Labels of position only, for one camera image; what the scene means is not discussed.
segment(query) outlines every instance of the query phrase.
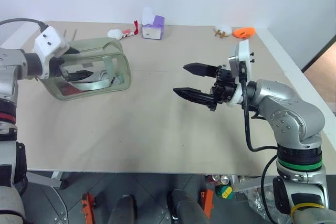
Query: transparent pouch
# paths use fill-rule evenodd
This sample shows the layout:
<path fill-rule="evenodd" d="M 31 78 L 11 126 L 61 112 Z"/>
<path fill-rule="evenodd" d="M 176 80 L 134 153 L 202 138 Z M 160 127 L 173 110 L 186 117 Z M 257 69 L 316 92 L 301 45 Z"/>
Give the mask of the transparent pouch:
<path fill-rule="evenodd" d="M 113 38 L 77 40 L 69 43 L 79 53 L 64 54 L 61 74 L 41 80 L 57 99 L 76 98 L 125 90 L 131 70 L 119 41 Z"/>

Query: green ring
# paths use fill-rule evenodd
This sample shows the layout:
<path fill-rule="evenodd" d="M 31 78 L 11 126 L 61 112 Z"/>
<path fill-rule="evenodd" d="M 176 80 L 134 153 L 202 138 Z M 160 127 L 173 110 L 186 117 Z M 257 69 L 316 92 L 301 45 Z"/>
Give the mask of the green ring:
<path fill-rule="evenodd" d="M 294 169 L 294 170 L 315 170 L 322 166 L 322 160 L 312 165 L 294 165 L 294 164 L 290 164 L 285 161 L 282 161 L 281 159 L 279 159 L 279 163 L 287 168 Z"/>

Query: orange toy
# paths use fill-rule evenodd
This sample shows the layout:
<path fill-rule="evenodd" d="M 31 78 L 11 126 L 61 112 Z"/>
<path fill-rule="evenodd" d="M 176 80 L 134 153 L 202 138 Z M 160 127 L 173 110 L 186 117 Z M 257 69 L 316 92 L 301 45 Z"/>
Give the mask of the orange toy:
<path fill-rule="evenodd" d="M 256 33 L 254 27 L 243 27 L 235 30 L 232 34 L 233 36 L 240 39 L 248 39 Z"/>

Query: white plush toy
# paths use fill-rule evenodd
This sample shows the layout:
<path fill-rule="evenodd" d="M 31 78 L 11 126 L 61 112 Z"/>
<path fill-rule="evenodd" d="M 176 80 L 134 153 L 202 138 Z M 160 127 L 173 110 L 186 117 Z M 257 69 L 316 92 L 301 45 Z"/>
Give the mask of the white plush toy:
<path fill-rule="evenodd" d="M 107 36 L 109 36 L 110 38 L 121 40 L 123 37 L 123 34 L 121 30 L 113 29 L 113 30 L 109 30 L 109 32 L 107 33 Z"/>

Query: table leg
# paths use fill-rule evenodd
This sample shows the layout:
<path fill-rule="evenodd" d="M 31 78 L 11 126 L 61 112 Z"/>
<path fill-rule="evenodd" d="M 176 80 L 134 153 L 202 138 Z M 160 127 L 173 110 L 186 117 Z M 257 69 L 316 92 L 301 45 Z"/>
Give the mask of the table leg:
<path fill-rule="evenodd" d="M 44 185 L 44 186 L 52 186 L 56 188 L 60 188 L 62 181 L 60 180 L 62 176 L 62 172 L 53 172 L 51 178 L 37 175 L 34 173 L 27 172 L 28 181 L 34 184 Z"/>

